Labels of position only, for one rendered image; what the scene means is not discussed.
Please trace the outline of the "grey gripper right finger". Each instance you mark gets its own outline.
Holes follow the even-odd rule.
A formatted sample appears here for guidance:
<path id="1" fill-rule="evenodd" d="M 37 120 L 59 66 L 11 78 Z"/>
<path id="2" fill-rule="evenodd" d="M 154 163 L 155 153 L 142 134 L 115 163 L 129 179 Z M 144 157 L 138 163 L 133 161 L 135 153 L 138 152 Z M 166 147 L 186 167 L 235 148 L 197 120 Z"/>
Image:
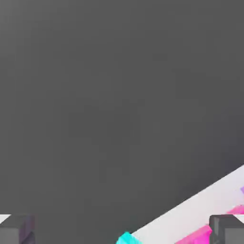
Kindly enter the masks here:
<path id="1" fill-rule="evenodd" d="M 244 244 L 244 214 L 211 215 L 209 244 Z"/>

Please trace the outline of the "large pink box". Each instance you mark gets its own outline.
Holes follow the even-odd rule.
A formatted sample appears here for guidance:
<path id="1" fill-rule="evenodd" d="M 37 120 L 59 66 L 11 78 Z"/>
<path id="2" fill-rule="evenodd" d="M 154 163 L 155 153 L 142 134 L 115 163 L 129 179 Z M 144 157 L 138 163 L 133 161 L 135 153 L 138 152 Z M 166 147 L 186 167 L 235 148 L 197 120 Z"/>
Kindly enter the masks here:
<path id="1" fill-rule="evenodd" d="M 244 214 L 244 205 L 238 205 L 226 214 Z M 209 244 L 212 230 L 209 225 L 204 225 L 193 233 L 187 235 L 175 244 Z"/>

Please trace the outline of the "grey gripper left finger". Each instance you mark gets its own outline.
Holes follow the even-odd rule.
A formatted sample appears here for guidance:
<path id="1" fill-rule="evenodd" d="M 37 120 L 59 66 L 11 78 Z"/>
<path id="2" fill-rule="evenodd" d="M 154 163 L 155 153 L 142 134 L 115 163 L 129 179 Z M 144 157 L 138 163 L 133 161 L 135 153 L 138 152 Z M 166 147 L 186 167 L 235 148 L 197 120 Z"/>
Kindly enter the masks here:
<path id="1" fill-rule="evenodd" d="M 36 244 L 35 217 L 29 214 L 0 214 L 0 244 Z"/>

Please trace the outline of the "small cyan cube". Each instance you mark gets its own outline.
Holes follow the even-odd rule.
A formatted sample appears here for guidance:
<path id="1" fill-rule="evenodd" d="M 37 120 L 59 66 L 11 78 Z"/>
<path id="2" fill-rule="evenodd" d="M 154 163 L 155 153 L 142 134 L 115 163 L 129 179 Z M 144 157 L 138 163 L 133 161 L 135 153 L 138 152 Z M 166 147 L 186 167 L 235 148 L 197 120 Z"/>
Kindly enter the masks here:
<path id="1" fill-rule="evenodd" d="M 131 233 L 124 232 L 116 241 L 116 244 L 142 244 L 137 238 L 135 238 Z"/>

